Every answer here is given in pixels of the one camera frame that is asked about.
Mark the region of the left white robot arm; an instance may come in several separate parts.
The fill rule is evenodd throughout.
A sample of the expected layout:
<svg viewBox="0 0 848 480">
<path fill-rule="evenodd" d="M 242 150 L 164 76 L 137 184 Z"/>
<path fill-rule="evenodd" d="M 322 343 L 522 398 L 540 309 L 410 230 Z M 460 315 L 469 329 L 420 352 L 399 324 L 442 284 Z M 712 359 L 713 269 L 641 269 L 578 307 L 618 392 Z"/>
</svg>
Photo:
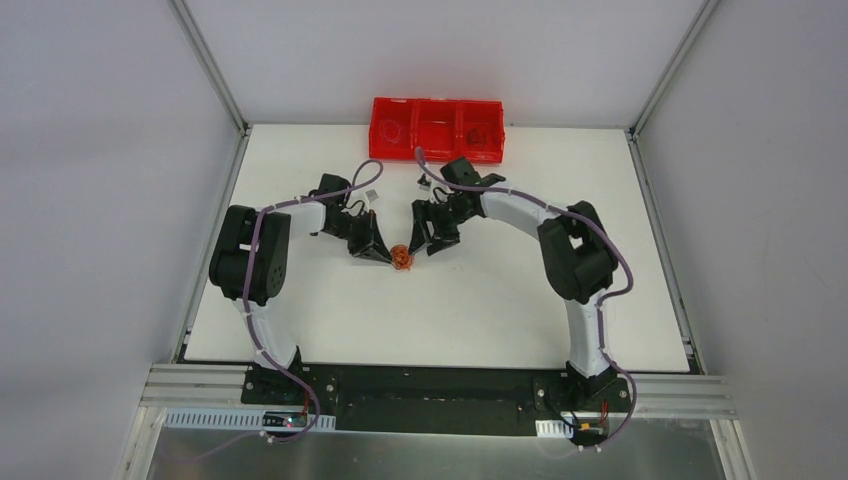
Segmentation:
<svg viewBox="0 0 848 480">
<path fill-rule="evenodd" d="M 213 249 L 209 281 L 239 312 L 254 349 L 254 369 L 270 374 L 266 389 L 281 404 L 297 402 L 306 387 L 303 375 L 290 368 L 299 359 L 296 341 L 277 333 L 267 319 L 285 284 L 291 241 L 325 233 L 345 241 L 354 258 L 392 261 L 376 213 L 347 208 L 353 190 L 349 180 L 325 173 L 315 190 L 284 206 L 232 205 Z"/>
</svg>

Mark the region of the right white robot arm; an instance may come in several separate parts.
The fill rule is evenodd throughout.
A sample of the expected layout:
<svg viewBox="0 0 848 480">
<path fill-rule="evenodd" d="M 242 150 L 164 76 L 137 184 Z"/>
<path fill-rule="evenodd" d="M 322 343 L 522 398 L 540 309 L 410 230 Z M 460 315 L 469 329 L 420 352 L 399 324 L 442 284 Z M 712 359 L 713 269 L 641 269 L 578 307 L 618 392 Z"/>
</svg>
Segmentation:
<svg viewBox="0 0 848 480">
<path fill-rule="evenodd" d="M 430 197 L 411 204 L 410 253 L 434 255 L 457 245 L 460 225 L 474 217 L 503 222 L 537 240 L 548 283 L 566 307 L 569 400 L 583 410 L 595 408 L 617 377 L 604 356 L 602 298 L 619 260 L 594 206 L 580 201 L 555 207 L 512 188 L 499 174 L 481 175 L 465 158 L 444 165 L 440 173 L 423 173 Z"/>
</svg>

